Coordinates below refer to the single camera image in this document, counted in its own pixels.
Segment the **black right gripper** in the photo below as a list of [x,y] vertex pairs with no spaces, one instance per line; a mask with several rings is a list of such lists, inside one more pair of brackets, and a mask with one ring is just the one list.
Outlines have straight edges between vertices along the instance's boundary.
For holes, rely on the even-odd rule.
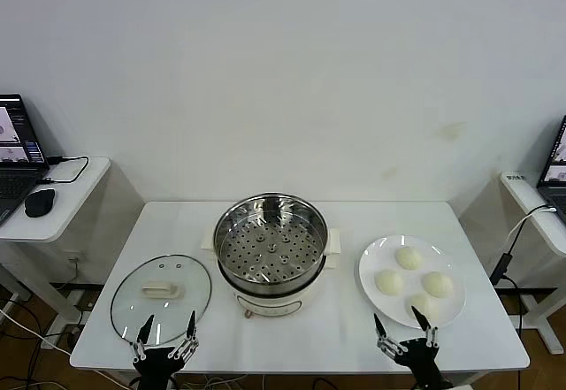
[[435,363],[439,352],[437,342],[438,328],[430,324],[427,317],[416,306],[411,310],[419,326],[424,331],[425,339],[411,339],[401,344],[393,339],[382,325],[378,315],[373,314],[375,329],[378,336],[377,348],[394,362],[410,369],[416,383],[414,389],[439,390],[450,389],[454,385],[445,379]]

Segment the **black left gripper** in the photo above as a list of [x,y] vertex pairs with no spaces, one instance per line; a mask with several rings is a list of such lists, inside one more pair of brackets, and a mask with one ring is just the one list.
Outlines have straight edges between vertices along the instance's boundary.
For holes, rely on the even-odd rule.
[[193,356],[199,346],[195,311],[191,313],[184,339],[175,349],[152,348],[145,352],[154,317],[153,314],[149,316],[140,328],[136,340],[131,343],[134,353],[133,367],[138,373],[138,376],[132,379],[132,385],[137,386],[138,390],[165,390],[169,385],[172,385],[172,389],[180,389],[174,375],[182,370],[185,361]]

